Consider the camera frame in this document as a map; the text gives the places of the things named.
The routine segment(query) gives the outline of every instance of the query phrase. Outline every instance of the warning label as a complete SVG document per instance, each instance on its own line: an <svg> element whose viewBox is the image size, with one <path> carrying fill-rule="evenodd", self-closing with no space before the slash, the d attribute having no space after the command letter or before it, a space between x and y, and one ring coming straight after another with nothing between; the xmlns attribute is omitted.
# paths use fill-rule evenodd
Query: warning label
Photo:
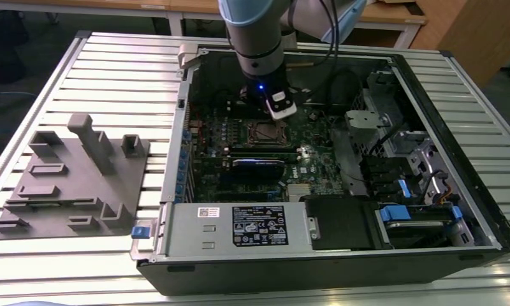
<svg viewBox="0 0 510 306"><path fill-rule="evenodd" d="M237 247L288 245L284 206L233 207L232 232Z"/></svg>

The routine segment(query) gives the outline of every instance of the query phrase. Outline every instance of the wooden table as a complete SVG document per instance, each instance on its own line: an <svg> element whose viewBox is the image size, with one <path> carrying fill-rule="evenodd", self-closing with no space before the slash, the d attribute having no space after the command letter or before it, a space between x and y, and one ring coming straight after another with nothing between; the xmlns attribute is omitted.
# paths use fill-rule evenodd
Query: wooden table
<svg viewBox="0 0 510 306"><path fill-rule="evenodd" d="M217 0L170 0L168 7L172 35L181 36L182 19L221 20ZM400 31L394 48L409 48L426 17L412 15L402 4L374 3L366 6L358 29Z"/></svg>
<svg viewBox="0 0 510 306"><path fill-rule="evenodd" d="M0 10L168 18L173 36L184 35L182 19L221 20L217 0L0 0ZM394 47L408 48L424 24L402 4L374 3L356 28L400 31Z"/></svg>

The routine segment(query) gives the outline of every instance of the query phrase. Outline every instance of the cable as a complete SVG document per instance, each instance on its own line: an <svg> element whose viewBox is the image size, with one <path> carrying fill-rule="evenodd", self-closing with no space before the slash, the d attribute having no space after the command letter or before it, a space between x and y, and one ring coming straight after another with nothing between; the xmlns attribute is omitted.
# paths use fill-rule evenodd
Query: cable
<svg viewBox="0 0 510 306"><path fill-rule="evenodd" d="M333 47L334 47L334 41L336 41L336 28L334 28L333 18L330 16L329 8L326 7L324 0L320 0L320 3L321 3L321 6L324 7L326 18L329 19L332 37L330 37L329 50L326 51L325 57L320 61L314 62L312 66L320 66L322 63L326 62L326 60L330 57L330 54L333 53Z"/></svg>
<svg viewBox="0 0 510 306"><path fill-rule="evenodd" d="M445 185L446 191L445 191L445 193L441 195L441 197L436 201L438 204L444 204L445 199L450 196L452 191L453 191L452 186L445 181L445 179L442 179L442 185Z"/></svg>
<svg viewBox="0 0 510 306"><path fill-rule="evenodd" d="M429 178L426 180L426 183L425 183L425 186L424 186L424 189L422 189L422 193L420 193L420 203L418 205L422 205L424 202L425 202L425 194L426 194L426 191L429 190L429 186L432 185L432 180L434 178L434 175L440 174L440 173L445 173L441 169L436 169L432 174L429 175Z"/></svg>
<svg viewBox="0 0 510 306"><path fill-rule="evenodd" d="M397 123L392 128L390 130L388 131L388 133L384 135L384 137L381 137L381 139L374 143L373 147L370 148L370 150L368 151L368 155L373 155L373 152L376 150L376 148L378 148L378 146L381 146L384 144L384 142L393 136L396 135L396 133L398 132L398 130L401 129L401 127L404 126L405 122L404 120Z"/></svg>
<svg viewBox="0 0 510 306"><path fill-rule="evenodd" d="M7 94L20 94L20 95L25 95L25 96L31 96L33 98L37 98L37 95L32 94L31 92L23 92L23 91L4 91L4 92L0 92L0 95L7 95Z"/></svg>
<svg viewBox="0 0 510 306"><path fill-rule="evenodd" d="M357 181L360 181L360 182L362 182L362 183L368 183L366 180L361 180L360 178L356 178L356 177L350 176L348 173L345 173L345 175L346 175L350 179L354 179L354 180L357 180Z"/></svg>
<svg viewBox="0 0 510 306"><path fill-rule="evenodd" d="M333 75L330 76L330 79L329 81L326 82L326 85L325 85L325 103L328 105L332 105L333 104L333 85L334 85L334 82L337 80L337 77L340 75L345 75L345 74L350 74L354 76L356 80L357 80L357 84L358 84L358 92L356 94L356 97L354 97L354 100L358 99L362 95L364 95L364 81L361 80L361 77L357 75L357 73L350 70L348 67L341 67L334 73ZM341 86L340 88L342 88L344 90L344 93L346 93L346 89L348 89L348 86Z"/></svg>
<svg viewBox="0 0 510 306"><path fill-rule="evenodd" d="M338 63L340 24L338 24L338 14L337 14L337 6L336 6L336 1L334 0L330 0L330 8L332 8L332 11L333 11L333 18L334 18L334 25L333 25L333 27L334 27L334 39L330 42L330 44L334 45L334 61L333 61L333 65L330 67L329 74L325 77L325 80L317 85L316 89L310 92L310 96L313 96L325 87L325 84L328 83L330 77L333 76L333 73L334 73L334 70L336 70L336 66L337 66L337 63Z"/></svg>

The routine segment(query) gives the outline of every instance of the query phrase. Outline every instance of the blue tab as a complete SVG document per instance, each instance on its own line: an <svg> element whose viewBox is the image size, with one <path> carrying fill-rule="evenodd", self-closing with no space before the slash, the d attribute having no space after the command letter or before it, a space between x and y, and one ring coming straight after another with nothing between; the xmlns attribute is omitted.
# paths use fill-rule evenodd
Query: blue tab
<svg viewBox="0 0 510 306"><path fill-rule="evenodd" d="M412 198L410 190L408 190L406 181L398 180L398 185L401 185L402 194L405 195L405 198Z"/></svg>
<svg viewBox="0 0 510 306"><path fill-rule="evenodd" d="M392 220L392 216L389 215L388 209L380 209L380 215L382 216L382 221L386 222Z"/></svg>
<svg viewBox="0 0 510 306"><path fill-rule="evenodd" d="M384 222L412 219L405 205L388 205L380 209L380 215L382 216Z"/></svg>
<svg viewBox="0 0 510 306"><path fill-rule="evenodd" d="M134 226L130 233L133 239L149 239L152 236L152 228L148 226Z"/></svg>
<svg viewBox="0 0 510 306"><path fill-rule="evenodd" d="M452 213L453 213L453 217L456 218L456 221L462 218L462 213L458 206L452 206Z"/></svg>

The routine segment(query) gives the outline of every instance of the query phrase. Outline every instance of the aluminum table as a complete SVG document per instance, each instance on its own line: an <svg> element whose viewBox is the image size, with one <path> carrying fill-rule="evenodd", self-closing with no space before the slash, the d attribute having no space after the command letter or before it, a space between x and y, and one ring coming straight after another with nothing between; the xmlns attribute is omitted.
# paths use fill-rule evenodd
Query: aluminum table
<svg viewBox="0 0 510 306"><path fill-rule="evenodd" d="M33 132L73 136L68 118L84 112L109 138L138 134L152 141L137 218L157 216L181 80L177 51L185 42L226 44L218 39L109 33L74 39L0 157L0 215L32 155L27 143ZM510 127L457 61L436 51L342 50L404 55L510 221ZM71 305L510 305L510 262L468 269L430 284L161 296L136 270L130 244L129 236L0 241L0 305L31 300ZM149 251L152 241L144 240L138 248Z"/></svg>

